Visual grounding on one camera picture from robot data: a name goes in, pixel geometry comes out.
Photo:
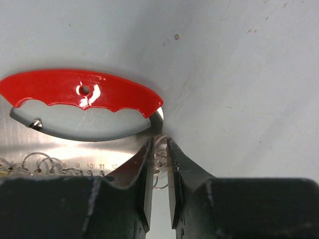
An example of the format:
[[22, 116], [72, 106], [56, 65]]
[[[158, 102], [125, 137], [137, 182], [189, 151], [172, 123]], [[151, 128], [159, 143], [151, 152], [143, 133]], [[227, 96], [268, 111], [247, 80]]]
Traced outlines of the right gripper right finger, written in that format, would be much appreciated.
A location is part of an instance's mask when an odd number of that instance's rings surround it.
[[217, 178], [167, 142], [178, 239], [316, 239], [319, 186], [306, 178]]

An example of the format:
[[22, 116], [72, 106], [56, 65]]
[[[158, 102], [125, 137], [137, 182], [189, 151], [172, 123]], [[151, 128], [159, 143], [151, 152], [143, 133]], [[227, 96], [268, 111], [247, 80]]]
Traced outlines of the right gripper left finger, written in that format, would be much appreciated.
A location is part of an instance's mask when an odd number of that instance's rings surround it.
[[150, 139], [104, 177], [1, 178], [1, 238], [145, 238], [152, 210], [153, 148]]

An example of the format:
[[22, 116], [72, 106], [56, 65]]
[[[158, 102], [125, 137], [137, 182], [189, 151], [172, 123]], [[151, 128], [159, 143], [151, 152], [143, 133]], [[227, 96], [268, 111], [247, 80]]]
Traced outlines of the red handled metal key holder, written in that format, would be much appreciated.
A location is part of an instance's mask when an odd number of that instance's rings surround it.
[[127, 79], [45, 69], [0, 82], [0, 168], [7, 176], [106, 176], [155, 139], [165, 172], [163, 100]]

